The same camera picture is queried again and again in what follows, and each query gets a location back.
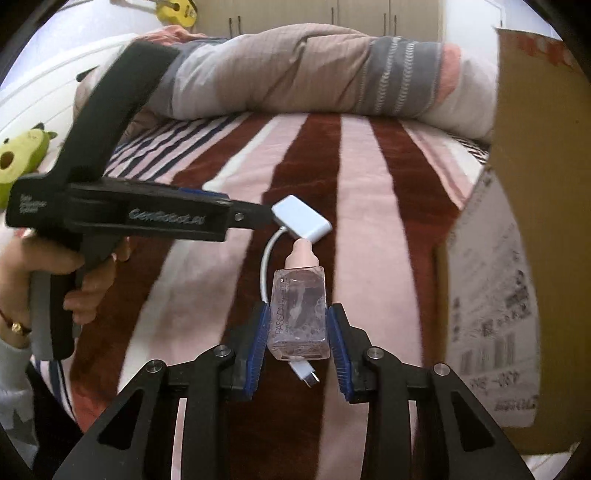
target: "white wall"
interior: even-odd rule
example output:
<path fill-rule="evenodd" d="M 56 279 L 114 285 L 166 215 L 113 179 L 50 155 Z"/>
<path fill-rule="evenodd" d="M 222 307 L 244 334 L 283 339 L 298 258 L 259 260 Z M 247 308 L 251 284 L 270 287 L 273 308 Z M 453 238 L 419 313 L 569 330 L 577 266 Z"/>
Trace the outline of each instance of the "white wall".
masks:
<path fill-rule="evenodd" d="M 498 61 L 498 36 L 503 9 L 488 0 L 446 0 L 445 41 L 481 58 Z"/>
<path fill-rule="evenodd" d="M 125 0 L 91 0 L 57 12 L 33 35 L 0 89 L 56 54 L 103 38 L 162 27 L 150 2 L 131 1 L 141 7 L 125 6 Z"/>
<path fill-rule="evenodd" d="M 492 62 L 498 56 L 498 38 L 493 27 L 559 38 L 524 0 L 445 0 L 444 4 L 444 39 Z"/>
<path fill-rule="evenodd" d="M 558 38 L 555 30 L 523 0 L 496 0 L 496 2 L 505 7 L 505 28 Z"/>

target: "cardboard box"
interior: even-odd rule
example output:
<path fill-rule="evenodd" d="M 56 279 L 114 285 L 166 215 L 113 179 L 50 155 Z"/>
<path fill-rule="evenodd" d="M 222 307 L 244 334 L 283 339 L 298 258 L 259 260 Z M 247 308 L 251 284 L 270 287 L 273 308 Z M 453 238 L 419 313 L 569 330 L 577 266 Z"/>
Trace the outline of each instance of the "cardboard box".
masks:
<path fill-rule="evenodd" d="M 564 44 L 500 31 L 491 156 L 438 251 L 440 356 L 521 453 L 591 427 L 591 85 Z"/>

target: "metal screw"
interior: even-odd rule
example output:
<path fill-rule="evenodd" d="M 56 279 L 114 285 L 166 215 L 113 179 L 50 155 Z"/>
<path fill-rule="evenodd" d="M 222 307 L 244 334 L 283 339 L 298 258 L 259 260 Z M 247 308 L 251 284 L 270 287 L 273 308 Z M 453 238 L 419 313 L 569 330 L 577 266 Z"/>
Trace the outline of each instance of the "metal screw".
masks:
<path fill-rule="evenodd" d="M 449 375 L 449 367 L 446 364 L 437 364 L 433 367 L 433 371 L 440 377 L 446 377 Z"/>
<path fill-rule="evenodd" d="M 150 360 L 146 365 L 146 370 L 148 373 L 155 374 L 156 372 L 160 372 L 164 362 L 162 360 Z"/>
<path fill-rule="evenodd" d="M 373 360 L 379 360 L 384 356 L 384 351 L 379 347 L 373 346 L 368 348 L 367 355 Z"/>
<path fill-rule="evenodd" d="M 213 353 L 215 354 L 215 356 L 228 356 L 230 355 L 230 353 L 232 352 L 232 349 L 230 347 L 228 347 L 227 345 L 218 345 L 217 347 L 215 347 L 213 349 Z"/>

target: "green plush toy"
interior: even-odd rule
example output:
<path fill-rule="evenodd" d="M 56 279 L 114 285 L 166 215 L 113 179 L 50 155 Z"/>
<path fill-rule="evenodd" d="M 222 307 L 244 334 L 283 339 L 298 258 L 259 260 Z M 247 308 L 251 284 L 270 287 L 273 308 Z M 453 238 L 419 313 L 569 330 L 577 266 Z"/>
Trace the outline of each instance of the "green plush toy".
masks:
<path fill-rule="evenodd" d="M 0 146 L 0 208 L 6 208 L 10 189 L 18 177 L 34 171 L 49 148 L 49 140 L 55 132 L 45 132 L 38 124 L 12 140 L 6 139 Z"/>

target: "yellow plush toy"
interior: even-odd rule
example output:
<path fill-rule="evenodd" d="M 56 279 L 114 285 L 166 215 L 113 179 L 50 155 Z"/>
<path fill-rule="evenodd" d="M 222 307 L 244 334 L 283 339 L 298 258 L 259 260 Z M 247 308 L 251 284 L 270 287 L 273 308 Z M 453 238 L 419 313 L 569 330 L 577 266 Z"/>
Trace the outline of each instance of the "yellow plush toy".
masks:
<path fill-rule="evenodd" d="M 43 124 L 0 145 L 0 208 L 6 208 L 12 184 L 18 177 L 35 170 L 49 148 L 55 132 L 45 132 Z"/>
<path fill-rule="evenodd" d="M 191 0 L 154 0 L 156 16 L 163 23 L 191 28 L 197 21 L 197 7 Z"/>

